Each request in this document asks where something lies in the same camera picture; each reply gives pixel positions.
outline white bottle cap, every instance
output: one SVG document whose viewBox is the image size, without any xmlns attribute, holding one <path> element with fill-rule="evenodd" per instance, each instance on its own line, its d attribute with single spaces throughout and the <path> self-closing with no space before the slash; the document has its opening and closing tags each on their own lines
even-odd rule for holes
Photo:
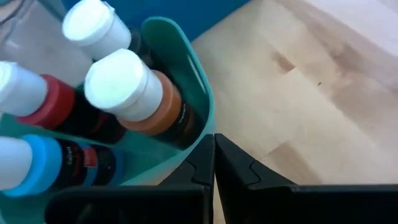
<svg viewBox="0 0 398 224">
<path fill-rule="evenodd" d="M 128 121 L 155 113 L 163 97 L 162 83 L 132 51 L 120 49 L 88 70 L 85 95 L 95 107 Z"/>
<path fill-rule="evenodd" d="M 28 116 L 42 106 L 47 83 L 15 62 L 0 61 L 0 111 Z"/>
<path fill-rule="evenodd" d="M 100 0 L 81 0 L 65 16 L 64 36 L 78 44 L 93 59 L 100 60 L 131 42 L 129 29 L 114 9 Z"/>
<path fill-rule="evenodd" d="M 0 190 L 17 187 L 32 164 L 32 148 L 21 139 L 0 136 Z"/>
</svg>

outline light wood surface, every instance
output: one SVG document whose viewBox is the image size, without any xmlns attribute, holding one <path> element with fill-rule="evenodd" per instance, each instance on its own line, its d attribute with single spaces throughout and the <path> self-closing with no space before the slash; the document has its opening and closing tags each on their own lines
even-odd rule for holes
<svg viewBox="0 0 398 224">
<path fill-rule="evenodd" d="M 298 184 L 398 183 L 397 9 L 253 0 L 232 13 L 193 42 L 217 131 Z"/>
</svg>

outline paint bottle holder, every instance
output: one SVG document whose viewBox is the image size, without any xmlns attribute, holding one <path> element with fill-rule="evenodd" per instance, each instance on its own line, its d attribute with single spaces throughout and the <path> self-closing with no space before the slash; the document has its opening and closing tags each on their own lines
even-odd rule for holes
<svg viewBox="0 0 398 224">
<path fill-rule="evenodd" d="M 205 122 L 200 137 L 185 150 L 158 142 L 138 133 L 128 131 L 116 145 L 110 146 L 125 153 L 125 173 L 121 185 L 147 185 L 167 176 L 200 142 L 205 134 L 214 129 L 213 94 L 207 77 L 192 46 L 181 28 L 164 17 L 151 17 L 142 24 L 142 34 L 149 47 L 163 61 L 172 80 L 180 88 L 183 99 Z M 24 134 L 41 134 L 55 138 L 94 141 L 55 133 L 41 128 L 18 123 L 12 116 L 4 114 L 0 120 L 0 135 L 21 137 Z M 0 193 L 0 223 L 43 223 L 44 208 L 53 192 L 37 196 L 8 198 Z"/>
</svg>

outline brown paint bottle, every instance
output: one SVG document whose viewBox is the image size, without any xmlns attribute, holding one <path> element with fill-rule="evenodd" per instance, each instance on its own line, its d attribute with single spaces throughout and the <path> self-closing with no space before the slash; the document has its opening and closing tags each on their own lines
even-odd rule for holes
<svg viewBox="0 0 398 224">
<path fill-rule="evenodd" d="M 125 128 L 179 147 L 193 144 L 203 129 L 175 85 L 130 50 L 117 50 L 94 63 L 85 95 L 93 106 L 115 114 Z"/>
</svg>

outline acrylic paint bottle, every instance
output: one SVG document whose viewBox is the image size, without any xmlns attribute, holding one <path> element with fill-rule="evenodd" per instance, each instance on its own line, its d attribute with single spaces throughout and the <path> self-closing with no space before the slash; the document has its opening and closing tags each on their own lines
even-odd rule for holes
<svg viewBox="0 0 398 224">
<path fill-rule="evenodd" d="M 118 185 L 121 151 L 104 146 L 28 134 L 0 137 L 0 190 L 10 197 L 37 195 L 71 186 Z"/>
<path fill-rule="evenodd" d="M 100 0 L 81 0 L 65 16 L 64 36 L 79 45 L 94 60 L 119 49 L 129 49 L 152 68 L 151 51 L 137 29 L 127 28 L 114 9 Z"/>
<path fill-rule="evenodd" d="M 181 148 L 195 142 L 203 129 L 175 85 L 130 50 L 117 50 L 95 62 L 86 76 L 85 95 L 127 129 Z"/>
<path fill-rule="evenodd" d="M 0 111 L 24 124 L 108 144 L 125 132 L 113 115 L 91 106 L 82 91 L 14 62 L 0 62 Z"/>
</svg>

